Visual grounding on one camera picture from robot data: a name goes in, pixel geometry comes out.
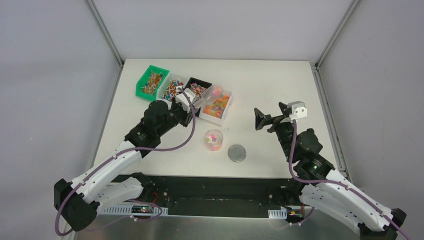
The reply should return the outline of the translucent plastic scoop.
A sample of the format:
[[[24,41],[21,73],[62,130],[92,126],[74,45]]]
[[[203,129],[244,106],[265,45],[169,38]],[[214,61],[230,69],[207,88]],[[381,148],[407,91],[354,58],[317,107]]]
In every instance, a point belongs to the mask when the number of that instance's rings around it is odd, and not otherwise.
[[[221,85],[211,85],[200,94],[198,100],[196,100],[193,105],[196,109],[211,105],[223,94],[223,92],[224,88]]]

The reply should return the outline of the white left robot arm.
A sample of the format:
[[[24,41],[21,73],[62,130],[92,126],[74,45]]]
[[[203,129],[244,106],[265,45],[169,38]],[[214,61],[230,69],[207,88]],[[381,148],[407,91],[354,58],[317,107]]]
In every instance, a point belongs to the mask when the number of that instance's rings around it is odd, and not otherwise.
[[[170,152],[182,148],[194,135],[198,107],[183,95],[167,105],[164,101],[151,102],[140,122],[130,130],[124,140],[103,159],[71,181],[58,180],[53,187],[55,233],[66,236],[72,231],[87,228],[104,210],[127,200],[147,202],[152,198],[152,182],[143,174],[132,174],[129,179],[107,186],[123,170],[146,157],[150,152]],[[158,148],[161,137],[177,125],[191,132],[181,144],[171,148]]]

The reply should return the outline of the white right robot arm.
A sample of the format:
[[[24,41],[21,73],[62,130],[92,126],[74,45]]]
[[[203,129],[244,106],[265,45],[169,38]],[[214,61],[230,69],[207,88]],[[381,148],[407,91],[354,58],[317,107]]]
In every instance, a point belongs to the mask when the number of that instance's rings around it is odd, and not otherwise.
[[[395,240],[407,214],[399,208],[389,208],[366,195],[347,177],[321,156],[323,145],[315,130],[298,132],[298,121],[308,110],[302,101],[278,104],[281,115],[264,114],[254,109],[255,129],[268,126],[275,133],[288,163],[293,186],[284,190],[284,200],[290,205],[299,202],[317,209],[350,228],[361,240]]]

